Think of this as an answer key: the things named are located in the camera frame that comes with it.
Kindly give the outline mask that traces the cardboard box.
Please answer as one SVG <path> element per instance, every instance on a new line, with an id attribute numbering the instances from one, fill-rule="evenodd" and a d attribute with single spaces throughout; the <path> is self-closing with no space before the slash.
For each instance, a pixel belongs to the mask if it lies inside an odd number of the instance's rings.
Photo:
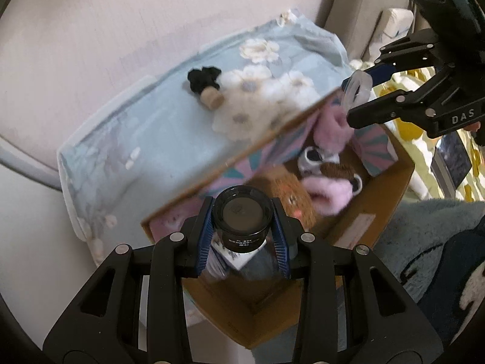
<path id="1" fill-rule="evenodd" d="M 373 247 L 388 225 L 414 172 L 414 162 L 385 126 L 358 130 L 340 160 L 363 180 L 362 191 L 337 215 L 320 216 L 303 188 L 297 158 L 313 145 L 319 116 L 338 102 L 339 92 L 328 95 L 286 123 L 278 132 L 218 166 L 196 185 L 145 219 L 141 226 L 156 242 L 178 231 L 185 219 L 196 215 L 207 196 L 226 188 L 249 184 L 267 196 L 278 197 L 287 215 L 298 219 L 314 235 L 337 247 L 358 243 Z M 207 273 L 183 281 L 200 312 L 221 332 L 247 349 L 272 339 L 298 322 L 302 283 L 275 276 L 247 281 L 229 276 L 221 282 Z"/>

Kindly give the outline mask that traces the pink fluffy sock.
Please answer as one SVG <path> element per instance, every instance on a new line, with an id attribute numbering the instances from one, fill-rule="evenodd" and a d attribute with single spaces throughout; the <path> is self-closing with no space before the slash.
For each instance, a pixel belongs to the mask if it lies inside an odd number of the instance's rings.
<path id="1" fill-rule="evenodd" d="M 327 103 L 313 129 L 316 146 L 331 154 L 341 153 L 353 137 L 354 129 L 347 123 L 347 113 L 340 105 Z"/>

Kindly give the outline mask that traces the blue plush rug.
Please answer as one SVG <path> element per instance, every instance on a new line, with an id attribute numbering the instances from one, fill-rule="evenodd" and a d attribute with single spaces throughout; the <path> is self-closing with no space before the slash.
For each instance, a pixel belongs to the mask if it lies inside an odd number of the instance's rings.
<path id="1" fill-rule="evenodd" d="M 484 203 L 405 201 L 374 251 L 451 345 L 484 300 Z"/>

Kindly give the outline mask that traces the black scrunchie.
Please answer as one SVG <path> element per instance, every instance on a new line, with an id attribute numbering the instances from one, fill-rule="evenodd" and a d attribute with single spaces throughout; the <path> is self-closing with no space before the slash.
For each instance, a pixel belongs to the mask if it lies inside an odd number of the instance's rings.
<path id="1" fill-rule="evenodd" d="M 208 87 L 219 90 L 217 78 L 222 71 L 217 67 L 202 67 L 201 69 L 192 69 L 187 73 L 190 89 L 193 93 L 200 95 Z"/>

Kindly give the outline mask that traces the white patterned small box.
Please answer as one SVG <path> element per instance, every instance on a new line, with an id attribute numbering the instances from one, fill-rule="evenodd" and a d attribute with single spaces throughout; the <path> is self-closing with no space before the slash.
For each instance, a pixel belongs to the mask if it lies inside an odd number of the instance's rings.
<path id="1" fill-rule="evenodd" d="M 264 241 L 255 251 L 238 253 L 227 249 L 216 234 L 210 244 L 205 272 L 215 280 L 224 280 L 232 272 L 240 271 L 265 245 Z"/>

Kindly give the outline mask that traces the light blue floral cloth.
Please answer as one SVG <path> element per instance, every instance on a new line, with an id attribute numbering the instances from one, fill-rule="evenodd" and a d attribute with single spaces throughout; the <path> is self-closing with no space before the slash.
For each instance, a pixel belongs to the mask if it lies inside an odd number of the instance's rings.
<path id="1" fill-rule="evenodd" d="M 95 263 L 144 247 L 141 221 L 313 106 L 350 75 L 334 33 L 287 11 L 111 99 L 59 148 L 75 235 Z"/>

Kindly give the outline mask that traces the black round jar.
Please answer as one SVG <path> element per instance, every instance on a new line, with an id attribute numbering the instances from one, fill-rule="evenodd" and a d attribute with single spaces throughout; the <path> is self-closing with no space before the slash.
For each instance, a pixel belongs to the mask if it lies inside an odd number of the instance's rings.
<path id="1" fill-rule="evenodd" d="M 271 200 L 263 191 L 238 185 L 218 194 L 211 210 L 211 221 L 227 250 L 250 253 L 266 240 L 273 214 Z"/>

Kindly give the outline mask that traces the panda plush slipper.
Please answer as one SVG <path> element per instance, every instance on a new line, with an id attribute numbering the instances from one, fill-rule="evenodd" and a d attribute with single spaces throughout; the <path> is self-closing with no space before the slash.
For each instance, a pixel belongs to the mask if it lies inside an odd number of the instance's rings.
<path id="1" fill-rule="evenodd" d="M 308 146 L 298 156 L 298 170 L 302 177 L 325 176 L 344 179 L 352 185 L 352 194 L 357 196 L 363 189 L 363 180 L 355 170 L 340 162 L 339 154 L 331 154 L 316 146 Z"/>

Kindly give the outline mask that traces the white table tray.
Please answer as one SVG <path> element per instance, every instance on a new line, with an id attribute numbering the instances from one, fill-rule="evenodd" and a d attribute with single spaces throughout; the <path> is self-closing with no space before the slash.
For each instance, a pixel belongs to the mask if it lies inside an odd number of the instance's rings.
<path id="1" fill-rule="evenodd" d="M 190 91 L 195 67 L 238 62 L 218 46 L 111 99 L 60 147 L 62 193 L 75 235 L 107 248 L 148 245 L 141 221 L 224 158 L 225 137 Z"/>

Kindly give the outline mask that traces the brown plush toy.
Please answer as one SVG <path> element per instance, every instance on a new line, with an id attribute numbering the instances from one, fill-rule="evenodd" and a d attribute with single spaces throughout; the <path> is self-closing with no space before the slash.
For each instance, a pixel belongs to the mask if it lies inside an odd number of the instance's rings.
<path id="1" fill-rule="evenodd" d="M 298 177 L 284 165 L 277 165 L 256 174 L 248 182 L 270 198 L 278 198 L 287 216 L 298 219 L 307 232 L 318 232 L 320 217 L 313 208 Z"/>

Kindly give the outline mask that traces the beige sofa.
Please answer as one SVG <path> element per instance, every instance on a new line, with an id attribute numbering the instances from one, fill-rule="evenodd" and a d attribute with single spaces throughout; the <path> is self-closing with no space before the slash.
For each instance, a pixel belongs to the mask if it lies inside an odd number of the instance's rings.
<path id="1" fill-rule="evenodd" d="M 409 0 L 334 0 L 324 29 L 338 36 L 350 60 L 374 61 L 384 44 L 407 35 Z"/>

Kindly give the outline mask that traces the pink fluffy pompom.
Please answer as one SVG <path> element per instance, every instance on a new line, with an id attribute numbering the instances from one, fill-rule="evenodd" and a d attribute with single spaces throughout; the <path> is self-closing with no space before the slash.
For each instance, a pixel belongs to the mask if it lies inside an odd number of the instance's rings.
<path id="1" fill-rule="evenodd" d="M 321 216 L 334 216 L 353 198 L 353 186 L 347 179 L 308 176 L 301 180 L 311 197 L 314 210 Z"/>

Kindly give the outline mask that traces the beige wooden spool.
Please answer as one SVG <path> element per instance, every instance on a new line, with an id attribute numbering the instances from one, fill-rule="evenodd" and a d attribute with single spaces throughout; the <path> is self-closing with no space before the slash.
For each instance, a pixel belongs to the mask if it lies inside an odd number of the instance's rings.
<path id="1" fill-rule="evenodd" d="M 207 86 L 200 94 L 201 103 L 210 110 L 218 109 L 225 101 L 224 95 L 215 87 Z"/>

